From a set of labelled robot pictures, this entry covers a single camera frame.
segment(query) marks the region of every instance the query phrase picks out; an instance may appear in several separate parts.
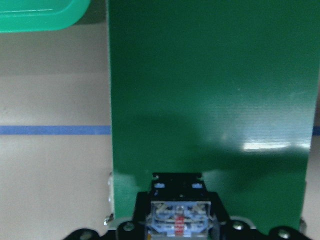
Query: beige floor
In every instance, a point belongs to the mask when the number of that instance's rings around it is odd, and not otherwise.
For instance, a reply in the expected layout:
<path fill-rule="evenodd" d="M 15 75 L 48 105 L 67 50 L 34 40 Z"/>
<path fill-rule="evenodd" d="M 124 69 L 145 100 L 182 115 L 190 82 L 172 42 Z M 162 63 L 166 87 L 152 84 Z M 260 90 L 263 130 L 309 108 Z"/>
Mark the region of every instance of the beige floor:
<path fill-rule="evenodd" d="M 99 23 L 1 34 L 0 125 L 109 125 L 106 29 Z M 314 240 L 319 149 L 314 136 L 302 214 Z M 1 240 L 58 240 L 81 227 L 105 232 L 111 136 L 2 135 L 0 156 Z"/>

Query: screw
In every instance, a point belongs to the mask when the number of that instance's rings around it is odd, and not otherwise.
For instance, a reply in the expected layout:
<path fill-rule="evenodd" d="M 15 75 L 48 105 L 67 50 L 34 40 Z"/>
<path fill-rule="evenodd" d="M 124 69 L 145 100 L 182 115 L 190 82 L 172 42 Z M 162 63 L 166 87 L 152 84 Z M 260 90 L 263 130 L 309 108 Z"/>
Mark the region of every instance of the screw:
<path fill-rule="evenodd" d="M 81 236 L 80 236 L 80 240 L 89 240 L 92 238 L 92 232 L 90 231 L 84 231 Z"/>
<path fill-rule="evenodd" d="M 235 221 L 232 227 L 236 230 L 243 230 L 245 228 L 245 225 L 241 221 Z"/>
<path fill-rule="evenodd" d="M 135 229 L 135 225 L 131 221 L 127 221 L 126 224 L 123 226 L 123 230 L 126 232 L 130 232 Z"/>
<path fill-rule="evenodd" d="M 290 233 L 284 229 L 280 229 L 278 231 L 278 235 L 279 237 L 283 238 L 283 239 L 289 239 L 290 238 Z"/>

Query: green panel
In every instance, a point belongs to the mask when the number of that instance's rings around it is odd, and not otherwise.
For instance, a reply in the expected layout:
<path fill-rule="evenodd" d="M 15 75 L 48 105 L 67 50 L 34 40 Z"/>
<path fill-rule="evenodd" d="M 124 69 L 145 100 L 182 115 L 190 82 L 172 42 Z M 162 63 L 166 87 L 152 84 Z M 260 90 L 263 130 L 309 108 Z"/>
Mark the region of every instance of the green panel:
<path fill-rule="evenodd" d="M 297 228 L 318 1 L 110 0 L 116 217 L 152 172 L 202 172 L 231 215 Z"/>
<path fill-rule="evenodd" d="M 58 30 L 86 12 L 90 0 L 0 1 L 0 33 Z"/>

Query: red component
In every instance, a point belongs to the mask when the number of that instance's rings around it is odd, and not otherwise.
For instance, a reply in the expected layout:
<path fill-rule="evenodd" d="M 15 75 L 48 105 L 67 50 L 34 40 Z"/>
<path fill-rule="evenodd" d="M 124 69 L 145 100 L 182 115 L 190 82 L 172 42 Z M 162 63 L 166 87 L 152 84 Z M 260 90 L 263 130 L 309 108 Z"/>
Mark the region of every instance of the red component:
<path fill-rule="evenodd" d="M 174 233 L 176 236 L 183 236 L 185 231 L 185 217 L 176 216 L 174 222 Z"/>

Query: green plastic bin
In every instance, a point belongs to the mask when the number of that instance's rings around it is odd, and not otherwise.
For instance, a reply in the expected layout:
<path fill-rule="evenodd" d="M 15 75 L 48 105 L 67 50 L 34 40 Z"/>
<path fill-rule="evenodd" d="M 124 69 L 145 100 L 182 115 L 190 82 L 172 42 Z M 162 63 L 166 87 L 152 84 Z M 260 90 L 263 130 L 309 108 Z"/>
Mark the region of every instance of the green plastic bin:
<path fill-rule="evenodd" d="M 86 12 L 90 0 L 0 1 L 0 33 L 67 28 Z"/>

